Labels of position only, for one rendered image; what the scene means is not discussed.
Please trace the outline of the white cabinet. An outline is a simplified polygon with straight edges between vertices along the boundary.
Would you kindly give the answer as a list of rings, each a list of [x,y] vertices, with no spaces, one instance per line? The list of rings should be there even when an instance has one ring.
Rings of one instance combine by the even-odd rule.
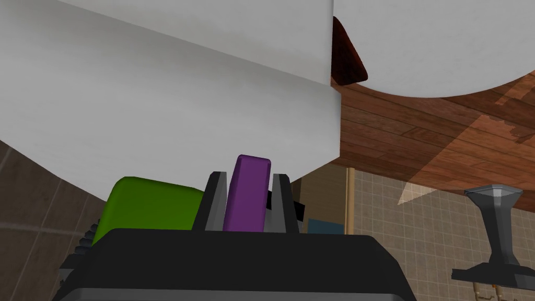
[[[100,198],[339,157],[333,0],[0,0],[0,140]]]

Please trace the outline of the purple block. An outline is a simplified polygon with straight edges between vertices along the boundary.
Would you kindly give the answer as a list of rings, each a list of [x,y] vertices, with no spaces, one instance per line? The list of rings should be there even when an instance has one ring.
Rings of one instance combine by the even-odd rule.
[[[263,232],[271,161],[239,155],[231,177],[223,231]]]

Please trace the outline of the green rounded block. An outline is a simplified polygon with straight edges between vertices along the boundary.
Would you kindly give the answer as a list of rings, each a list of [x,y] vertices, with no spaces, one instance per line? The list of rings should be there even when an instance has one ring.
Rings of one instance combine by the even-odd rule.
[[[169,182],[123,177],[107,199],[93,243],[117,228],[190,230],[203,194]]]

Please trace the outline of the dark red wooden piece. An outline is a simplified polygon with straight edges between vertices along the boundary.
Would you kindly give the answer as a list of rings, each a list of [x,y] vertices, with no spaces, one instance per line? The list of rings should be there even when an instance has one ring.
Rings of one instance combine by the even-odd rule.
[[[332,26],[331,77],[340,86],[368,80],[368,73],[356,49],[335,16]]]

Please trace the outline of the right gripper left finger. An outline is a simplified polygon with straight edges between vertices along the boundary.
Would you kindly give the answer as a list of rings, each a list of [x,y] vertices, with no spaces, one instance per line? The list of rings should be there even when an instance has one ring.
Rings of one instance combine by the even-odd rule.
[[[210,174],[192,230],[222,231],[227,202],[227,173]]]

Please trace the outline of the grey pedestal on black base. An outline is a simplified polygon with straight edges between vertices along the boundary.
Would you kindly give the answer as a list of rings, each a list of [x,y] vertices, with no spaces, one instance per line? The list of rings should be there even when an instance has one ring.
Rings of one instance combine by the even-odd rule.
[[[467,270],[452,269],[451,278],[535,291],[535,270],[520,265],[513,251],[511,209],[523,191],[493,184],[466,189],[464,193],[481,211],[491,255],[488,262]]]

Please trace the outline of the blue box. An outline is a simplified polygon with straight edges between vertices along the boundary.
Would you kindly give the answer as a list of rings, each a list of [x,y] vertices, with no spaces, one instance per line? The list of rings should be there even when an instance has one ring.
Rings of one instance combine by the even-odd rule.
[[[307,233],[309,234],[335,234],[343,235],[344,234],[344,225],[338,223],[332,223],[327,221],[321,221],[317,219],[308,220]]]

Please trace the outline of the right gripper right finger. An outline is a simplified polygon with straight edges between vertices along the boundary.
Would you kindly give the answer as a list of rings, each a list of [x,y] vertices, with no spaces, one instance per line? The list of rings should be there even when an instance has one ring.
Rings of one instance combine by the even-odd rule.
[[[273,175],[271,209],[266,211],[263,231],[299,234],[291,185],[286,174]]]

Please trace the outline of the white round table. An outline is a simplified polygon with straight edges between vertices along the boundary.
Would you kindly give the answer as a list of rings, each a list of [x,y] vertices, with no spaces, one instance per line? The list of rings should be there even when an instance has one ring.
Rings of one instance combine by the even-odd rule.
[[[535,0],[334,0],[334,15],[375,91],[461,96],[535,70]]]

